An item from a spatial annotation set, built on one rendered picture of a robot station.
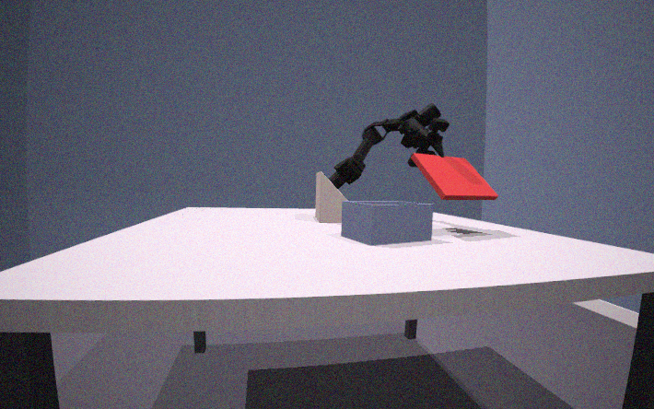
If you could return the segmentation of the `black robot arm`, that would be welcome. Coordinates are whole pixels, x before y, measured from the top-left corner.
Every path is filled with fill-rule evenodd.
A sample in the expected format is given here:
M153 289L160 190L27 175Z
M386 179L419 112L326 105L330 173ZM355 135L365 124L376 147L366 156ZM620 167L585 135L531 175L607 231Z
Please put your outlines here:
M430 103L420 112L412 110L405 113L401 118L385 119L382 122L372 123L364 130L365 132L362 134L363 141L357 148L355 154L334 167L337 171L329 178L329 181L339 189L345 182L350 185L359 179L366 167L363 161L369 150L373 145L377 145L383 141L386 134L391 131L399 131L401 134L405 134L401 144L407 149L410 147L417 148L415 145L417 138L424 133L418 130L416 126L422 125L425 128L431 124L433 118L438 118L439 116L441 116L441 113L438 108L433 103ZM382 126L386 131L385 135L381 137L374 126Z

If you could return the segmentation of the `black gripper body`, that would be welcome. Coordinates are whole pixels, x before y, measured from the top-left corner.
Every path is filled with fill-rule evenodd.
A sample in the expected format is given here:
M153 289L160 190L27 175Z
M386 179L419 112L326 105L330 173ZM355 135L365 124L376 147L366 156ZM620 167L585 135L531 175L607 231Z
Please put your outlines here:
M441 132L446 132L446 130L449 127L449 123L445 119L433 118L431 124L428 126L428 129L425 129L424 126L422 125L417 125L416 127L418 128L418 130L424 133L421 136L418 136L417 142L415 144L416 147L419 147L418 150L416 151L416 154L419 154L421 150L428 150L428 148L430 147L430 144L426 142L428 137L430 135L439 136L437 134L438 130ZM429 133L429 130L430 131L432 130L432 132ZM410 165L410 167L417 167L411 158L407 162Z

